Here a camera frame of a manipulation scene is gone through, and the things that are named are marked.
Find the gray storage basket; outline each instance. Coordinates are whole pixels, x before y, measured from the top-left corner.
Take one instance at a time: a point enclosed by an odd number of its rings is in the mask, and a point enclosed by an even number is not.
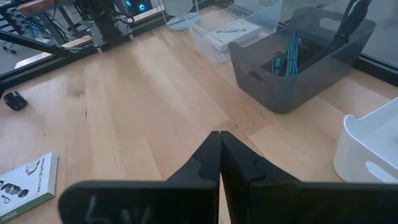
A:
[[[275,113],[288,113],[349,74],[376,24],[365,19],[349,42],[294,77],[278,77],[266,69],[276,52],[286,52],[289,34],[319,50],[330,43],[343,15],[315,7],[298,9],[288,26],[248,46],[228,45],[238,86]]]

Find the white plastic bin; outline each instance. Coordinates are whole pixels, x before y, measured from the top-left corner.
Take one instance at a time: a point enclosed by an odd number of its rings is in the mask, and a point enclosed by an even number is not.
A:
[[[229,60],[230,42],[247,47],[274,33],[278,28],[283,0],[261,2],[235,0],[233,6],[200,16],[198,23],[186,17],[195,47],[210,60],[221,63]]]
[[[361,119],[345,117],[334,167],[347,182],[398,183],[398,98]]]

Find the black cable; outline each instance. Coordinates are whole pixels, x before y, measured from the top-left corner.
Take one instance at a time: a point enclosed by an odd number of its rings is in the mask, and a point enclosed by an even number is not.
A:
[[[303,69],[306,69],[314,63],[317,63],[322,58],[330,55],[334,51],[347,44],[349,42],[349,37],[365,19],[366,14],[368,13],[368,7],[371,2],[372,0],[350,0],[345,10],[343,19],[341,20],[340,27],[337,30],[337,33],[335,34],[332,42],[330,42],[328,46],[326,46],[324,49],[320,50],[313,57],[311,57],[303,66]]]

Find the transparent storage box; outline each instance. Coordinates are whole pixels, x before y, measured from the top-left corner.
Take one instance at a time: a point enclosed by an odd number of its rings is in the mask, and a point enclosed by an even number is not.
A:
[[[315,52],[334,38],[343,15],[316,7],[297,9],[288,26],[244,47],[228,45],[238,86],[275,113],[288,113],[319,94],[344,76],[359,57],[376,26],[365,19],[349,37],[348,43],[292,77],[271,74],[270,66],[276,52],[286,52],[289,35],[297,31],[300,45]],[[305,63],[300,57],[298,63]]]
[[[233,6],[200,16],[199,21],[185,17],[195,47],[210,60],[221,63],[229,60],[230,42],[248,46],[275,32],[283,0],[261,2],[235,0]]]

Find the wooden table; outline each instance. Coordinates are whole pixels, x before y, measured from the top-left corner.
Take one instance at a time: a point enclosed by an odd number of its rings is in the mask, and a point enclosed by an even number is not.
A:
[[[230,62],[198,54],[166,26],[13,88],[0,103],[0,173],[59,154],[57,197],[10,221],[59,223],[57,200],[87,179],[164,180],[211,130],[228,130],[301,180],[339,182],[333,156],[346,114],[361,117],[398,88],[353,70],[297,110],[271,113],[236,86]],[[229,223],[221,191],[220,223]]]

